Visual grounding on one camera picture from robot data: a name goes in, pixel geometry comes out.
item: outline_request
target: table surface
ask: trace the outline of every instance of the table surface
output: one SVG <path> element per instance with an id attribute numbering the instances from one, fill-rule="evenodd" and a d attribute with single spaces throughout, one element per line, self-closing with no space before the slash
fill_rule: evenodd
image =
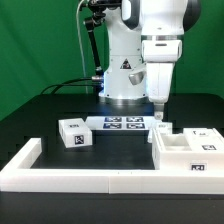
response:
<path id="1" fill-rule="evenodd" d="M 43 153 L 33 167 L 154 169 L 146 131 L 95 131 L 94 144 L 67 151 L 58 120 L 87 116 L 151 116 L 152 104 L 100 104 L 94 95 L 36 96 L 0 122 L 0 169 L 31 138 Z M 164 121 L 174 132 L 216 128 L 224 135 L 224 100 L 209 94 L 171 95 Z M 222 195 L 0 193 L 0 223 L 223 223 Z"/>

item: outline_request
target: green wall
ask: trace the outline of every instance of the green wall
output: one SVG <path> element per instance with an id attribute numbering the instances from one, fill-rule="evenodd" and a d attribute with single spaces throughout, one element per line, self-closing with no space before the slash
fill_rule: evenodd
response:
<path id="1" fill-rule="evenodd" d="M 0 1 L 0 119 L 46 86 L 82 77 L 77 5 L 78 0 Z M 185 34 L 172 92 L 214 93 L 224 98 L 223 9 L 223 0 L 202 0 L 200 21 Z M 80 20 L 88 14 L 84 10 Z M 82 35 L 87 75 L 91 76 L 94 66 L 84 28 Z M 105 27 L 96 30 L 96 37 L 106 68 Z M 84 92 L 82 87 L 74 88 L 64 92 Z"/>

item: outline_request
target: white border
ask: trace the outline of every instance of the white border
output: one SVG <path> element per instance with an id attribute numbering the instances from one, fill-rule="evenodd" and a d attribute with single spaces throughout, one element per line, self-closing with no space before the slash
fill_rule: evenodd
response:
<path id="1" fill-rule="evenodd" d="M 30 139 L 1 171 L 1 191 L 224 194 L 224 172 L 30 169 L 41 152 Z"/>

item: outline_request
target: black cable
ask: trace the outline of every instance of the black cable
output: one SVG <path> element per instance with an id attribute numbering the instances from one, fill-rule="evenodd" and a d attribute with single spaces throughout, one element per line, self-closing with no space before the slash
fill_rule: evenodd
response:
<path id="1" fill-rule="evenodd" d="M 98 86 L 98 85 L 93 85 L 93 84 L 55 84 L 55 85 L 51 85 L 51 86 L 48 86 L 46 87 L 44 90 L 42 90 L 42 92 L 40 93 L 41 95 L 44 94 L 44 92 L 52 87 L 64 87 L 64 86 L 91 86 L 91 87 L 94 87 L 94 86 Z"/>
<path id="2" fill-rule="evenodd" d="M 68 80 L 66 82 L 63 82 L 60 85 L 64 85 L 64 84 L 70 84 L 70 83 L 74 83 L 74 82 L 81 82 L 81 81 L 89 81 L 92 80 L 92 78 L 79 78 L 79 79 L 72 79 L 72 80 Z M 51 94 L 55 94 L 60 88 L 62 88 L 63 86 L 57 85 L 57 87 L 52 90 Z"/>

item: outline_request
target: white container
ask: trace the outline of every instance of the white container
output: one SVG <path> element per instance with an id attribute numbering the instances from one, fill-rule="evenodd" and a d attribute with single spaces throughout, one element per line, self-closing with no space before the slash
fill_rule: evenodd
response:
<path id="1" fill-rule="evenodd" d="M 59 120 L 59 132 L 66 148 L 92 145 L 92 131 L 81 118 Z"/>
<path id="2" fill-rule="evenodd" d="M 159 170 L 224 170 L 224 139 L 216 129 L 184 129 L 163 135 L 153 130 L 152 157 Z"/>

